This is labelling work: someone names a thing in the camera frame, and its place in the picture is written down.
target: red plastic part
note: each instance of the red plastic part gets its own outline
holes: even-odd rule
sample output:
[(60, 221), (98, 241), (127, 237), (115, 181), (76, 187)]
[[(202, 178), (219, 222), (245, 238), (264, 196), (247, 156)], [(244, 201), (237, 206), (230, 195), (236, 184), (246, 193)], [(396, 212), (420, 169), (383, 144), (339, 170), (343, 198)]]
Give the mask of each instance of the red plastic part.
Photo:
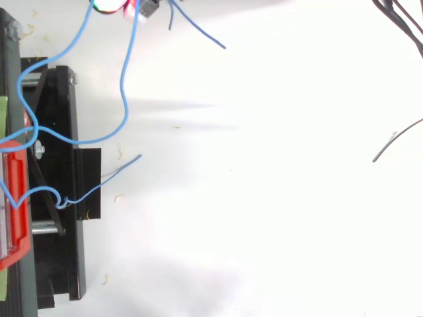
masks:
[[(8, 141), (0, 144), (0, 149), (7, 147), (18, 147), (20, 143)], [(7, 161), (7, 180), (9, 191), (14, 201), (18, 201), (28, 191), (28, 174), (26, 171), (26, 150), (13, 153), (3, 153)], [(0, 271), (9, 267), (24, 257), (31, 249), (31, 228), (27, 198), (21, 203), (18, 209), (11, 211), (12, 242), (16, 250), (10, 251), (9, 255), (0, 260)]]

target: screw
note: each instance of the screw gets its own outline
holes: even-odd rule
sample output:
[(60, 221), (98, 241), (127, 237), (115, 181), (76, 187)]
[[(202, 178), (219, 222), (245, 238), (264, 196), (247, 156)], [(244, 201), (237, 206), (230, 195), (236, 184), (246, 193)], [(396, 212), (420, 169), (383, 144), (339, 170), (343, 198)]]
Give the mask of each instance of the screw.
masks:
[(69, 84), (75, 86), (78, 83), (78, 76), (76, 73), (69, 73)]
[(5, 32), (6, 36), (15, 42), (22, 40), (22, 37), (24, 35), (22, 25), (20, 25), (18, 21), (11, 21), (7, 23)]
[(34, 143), (34, 154), (37, 160), (40, 160), (42, 155), (46, 152), (46, 148), (42, 146), (40, 140)]

